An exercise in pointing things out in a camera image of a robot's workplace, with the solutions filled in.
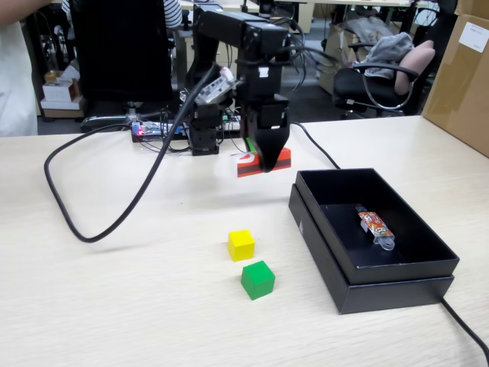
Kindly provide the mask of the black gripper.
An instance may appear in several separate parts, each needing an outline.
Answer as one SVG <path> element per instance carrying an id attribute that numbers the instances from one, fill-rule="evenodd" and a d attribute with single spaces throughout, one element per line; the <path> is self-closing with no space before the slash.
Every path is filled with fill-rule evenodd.
<path id="1" fill-rule="evenodd" d="M 290 136 L 290 127 L 285 126 L 288 106 L 288 98 L 280 94 L 240 101 L 240 134 L 247 152 L 254 154 L 264 173 L 275 168 Z M 256 125 L 253 134 L 249 132 L 250 123 Z"/>

